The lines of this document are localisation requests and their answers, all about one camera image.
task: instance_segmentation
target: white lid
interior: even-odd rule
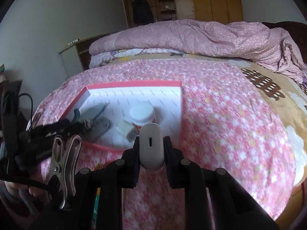
[[[143,126],[155,120],[153,105],[148,101],[139,102],[130,109],[130,116],[134,124]]]

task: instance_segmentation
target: bottle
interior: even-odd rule
[[[138,131],[148,123],[156,122],[154,106],[149,101],[139,102],[130,109],[130,117]]]

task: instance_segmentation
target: purple fabric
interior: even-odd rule
[[[241,57],[303,82],[306,66],[288,31],[262,23],[165,21],[118,32],[95,41],[91,55],[126,48],[172,48],[212,57]]]

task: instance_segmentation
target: wall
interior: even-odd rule
[[[247,22],[296,21],[307,24],[293,0],[241,0]]]
[[[15,0],[0,23],[0,65],[23,79],[34,109],[66,79],[57,52],[67,43],[127,28],[122,0]],[[21,98],[30,118],[30,101]]]

